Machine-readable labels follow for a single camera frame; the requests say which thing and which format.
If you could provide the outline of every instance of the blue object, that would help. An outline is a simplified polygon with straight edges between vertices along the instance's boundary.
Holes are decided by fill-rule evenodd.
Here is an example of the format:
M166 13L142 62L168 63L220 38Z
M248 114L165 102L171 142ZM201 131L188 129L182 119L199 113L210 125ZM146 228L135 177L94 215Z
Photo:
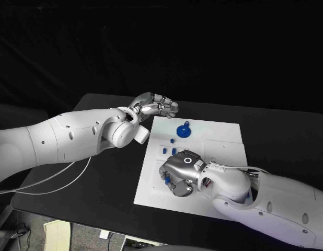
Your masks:
M176 134L179 135L179 137L182 138L188 138L191 136L191 128L189 128L189 122L185 122L185 125L179 126L176 129Z
M166 176L166 185L168 185L169 182L171 182L171 177Z

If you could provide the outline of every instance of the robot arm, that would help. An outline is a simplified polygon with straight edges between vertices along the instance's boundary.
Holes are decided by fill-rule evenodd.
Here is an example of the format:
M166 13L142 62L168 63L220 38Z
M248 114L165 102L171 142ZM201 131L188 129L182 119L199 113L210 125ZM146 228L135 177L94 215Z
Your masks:
M30 127L0 130L0 181L35 166L80 161L106 149L143 144L149 115L175 117L179 105L165 96L142 94L129 107L74 111Z
M159 173L169 182L182 179L176 185L166 182L176 196L192 194L188 180L233 220L296 246L323 249L323 192L290 178L248 170L207 164L185 150L169 157ZM248 200L253 189L258 194Z

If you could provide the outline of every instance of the table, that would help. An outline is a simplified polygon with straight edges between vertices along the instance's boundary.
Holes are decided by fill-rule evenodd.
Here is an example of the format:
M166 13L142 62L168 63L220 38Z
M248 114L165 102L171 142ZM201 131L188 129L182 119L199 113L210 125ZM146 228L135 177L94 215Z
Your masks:
M87 94L76 111L127 106L133 97ZM179 118L240 123L251 166L293 178L323 191L323 115L263 108L179 102ZM143 122L152 129L153 117ZM215 250L300 250L243 224L135 205L148 142L107 149L64 190L48 195L15 194L17 210L110 230L153 241ZM47 192L68 184L87 159L58 177L25 189ZM55 174L67 164L35 167L25 185Z

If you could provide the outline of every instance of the floor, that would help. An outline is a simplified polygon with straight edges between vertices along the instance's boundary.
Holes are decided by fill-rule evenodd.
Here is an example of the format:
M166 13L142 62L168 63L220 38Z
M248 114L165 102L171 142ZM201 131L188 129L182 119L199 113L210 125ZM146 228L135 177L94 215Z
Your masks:
M12 228L25 222L31 228L30 250L28 250L28 234L21 237L21 249L18 239L11 240L5 251L44 251L45 231L44 224L55 221L55 219L19 211L14 211L4 225L5 229ZM71 251L120 251L125 242L125 235L114 234L110 241L110 249L107 248L109 240L100 238L102 230L91 227L71 224Z

